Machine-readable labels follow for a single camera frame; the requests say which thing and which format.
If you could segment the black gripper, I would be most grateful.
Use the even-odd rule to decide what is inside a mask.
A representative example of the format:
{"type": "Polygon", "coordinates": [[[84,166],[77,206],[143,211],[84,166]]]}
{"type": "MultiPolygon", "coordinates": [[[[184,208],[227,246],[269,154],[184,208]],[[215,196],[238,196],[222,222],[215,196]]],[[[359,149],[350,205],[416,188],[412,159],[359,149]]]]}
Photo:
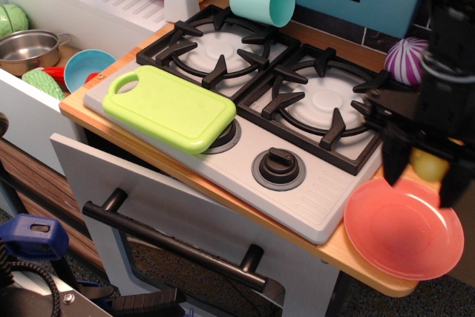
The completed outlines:
{"type": "Polygon", "coordinates": [[[383,176],[394,186],[412,148],[449,162],[439,190],[440,207],[451,208],[474,179],[474,84],[430,82],[415,90],[365,85],[367,122],[381,132],[383,176]]]}

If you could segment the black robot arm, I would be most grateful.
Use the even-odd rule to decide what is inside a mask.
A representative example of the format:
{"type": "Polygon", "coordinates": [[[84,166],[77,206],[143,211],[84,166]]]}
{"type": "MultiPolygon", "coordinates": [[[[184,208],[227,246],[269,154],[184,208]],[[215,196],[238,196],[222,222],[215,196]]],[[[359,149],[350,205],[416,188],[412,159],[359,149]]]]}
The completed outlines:
{"type": "Polygon", "coordinates": [[[394,185],[412,148],[449,164],[439,196],[452,207],[474,180],[474,0],[429,0],[431,35],[417,92],[365,90],[353,102],[383,140],[384,179],[394,185]]]}

